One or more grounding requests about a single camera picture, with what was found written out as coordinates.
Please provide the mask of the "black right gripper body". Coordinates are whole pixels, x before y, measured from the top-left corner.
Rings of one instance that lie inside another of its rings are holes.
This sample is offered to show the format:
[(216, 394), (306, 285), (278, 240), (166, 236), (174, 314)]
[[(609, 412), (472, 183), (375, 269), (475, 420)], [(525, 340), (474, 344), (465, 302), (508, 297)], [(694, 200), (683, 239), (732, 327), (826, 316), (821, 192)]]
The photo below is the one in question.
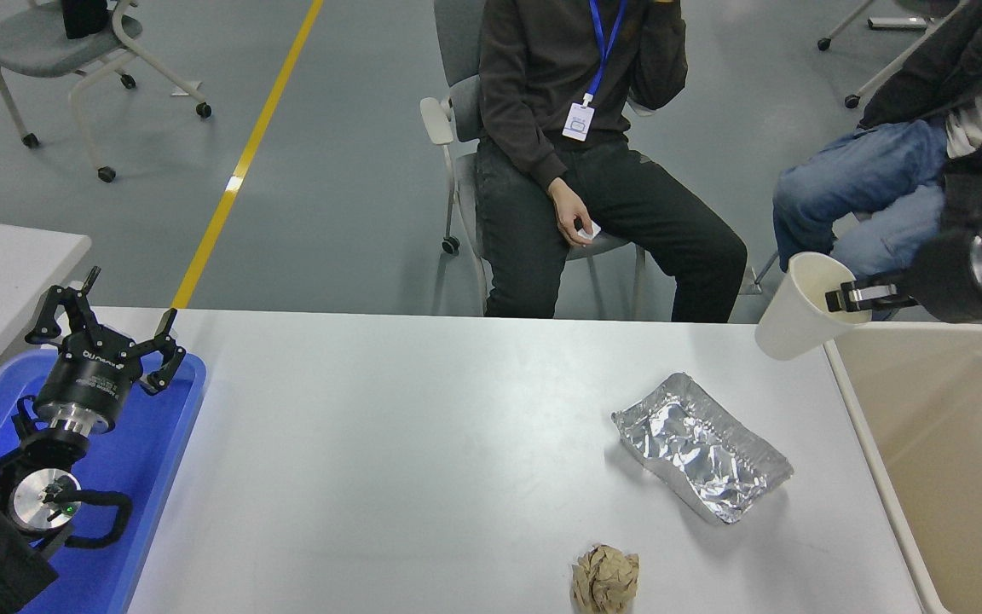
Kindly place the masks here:
[(940, 233), (917, 249), (904, 273), (904, 294), (949, 323), (982, 320), (982, 290), (972, 272), (971, 229)]

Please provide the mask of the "person's right hand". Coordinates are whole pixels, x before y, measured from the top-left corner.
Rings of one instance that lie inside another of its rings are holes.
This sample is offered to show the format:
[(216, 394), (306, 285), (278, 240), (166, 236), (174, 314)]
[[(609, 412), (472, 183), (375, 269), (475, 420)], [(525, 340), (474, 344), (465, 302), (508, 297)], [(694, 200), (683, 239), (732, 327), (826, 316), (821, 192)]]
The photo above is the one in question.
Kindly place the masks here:
[(586, 247), (593, 242), (592, 218), (583, 199), (561, 177), (553, 179), (548, 195), (556, 210), (558, 233), (570, 247)]

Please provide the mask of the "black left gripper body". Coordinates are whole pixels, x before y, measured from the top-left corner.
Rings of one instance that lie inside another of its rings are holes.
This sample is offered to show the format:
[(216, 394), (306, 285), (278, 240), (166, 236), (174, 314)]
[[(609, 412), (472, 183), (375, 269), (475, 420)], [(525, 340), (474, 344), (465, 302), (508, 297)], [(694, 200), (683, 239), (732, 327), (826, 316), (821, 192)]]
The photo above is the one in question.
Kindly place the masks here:
[(131, 387), (142, 376), (140, 358), (123, 358), (126, 347), (104, 341), (94, 346), (84, 335), (69, 335), (60, 347), (35, 400), (40, 420), (52, 420), (60, 408), (80, 407), (103, 420), (117, 420)]

